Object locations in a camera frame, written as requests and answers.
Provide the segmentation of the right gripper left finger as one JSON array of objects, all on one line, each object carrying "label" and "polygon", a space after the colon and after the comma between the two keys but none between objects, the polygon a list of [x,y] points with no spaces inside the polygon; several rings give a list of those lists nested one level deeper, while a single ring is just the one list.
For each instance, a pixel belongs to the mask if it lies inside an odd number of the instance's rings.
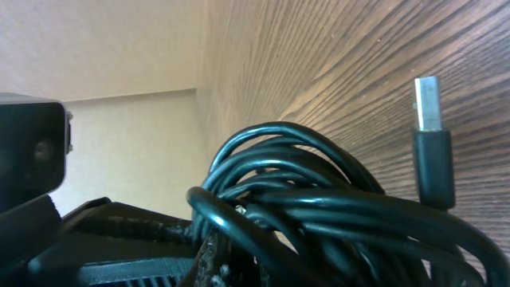
[{"label": "right gripper left finger", "polygon": [[186,219],[107,198],[62,219],[57,240],[28,264],[32,286],[176,286],[198,252]]}]

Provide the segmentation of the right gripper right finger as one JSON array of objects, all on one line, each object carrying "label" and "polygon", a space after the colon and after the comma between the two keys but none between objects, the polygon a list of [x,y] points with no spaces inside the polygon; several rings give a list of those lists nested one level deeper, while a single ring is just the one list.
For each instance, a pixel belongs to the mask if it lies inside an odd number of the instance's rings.
[{"label": "right gripper right finger", "polygon": [[255,286],[253,259],[223,233],[212,230],[186,275],[190,287]]}]

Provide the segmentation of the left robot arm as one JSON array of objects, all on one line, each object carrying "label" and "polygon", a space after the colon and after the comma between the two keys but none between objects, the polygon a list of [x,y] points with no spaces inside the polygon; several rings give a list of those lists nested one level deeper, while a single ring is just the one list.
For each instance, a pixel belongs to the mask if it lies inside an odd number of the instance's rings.
[{"label": "left robot arm", "polygon": [[65,177],[69,113],[57,100],[1,95],[1,283],[23,272],[61,225],[49,193]]}]

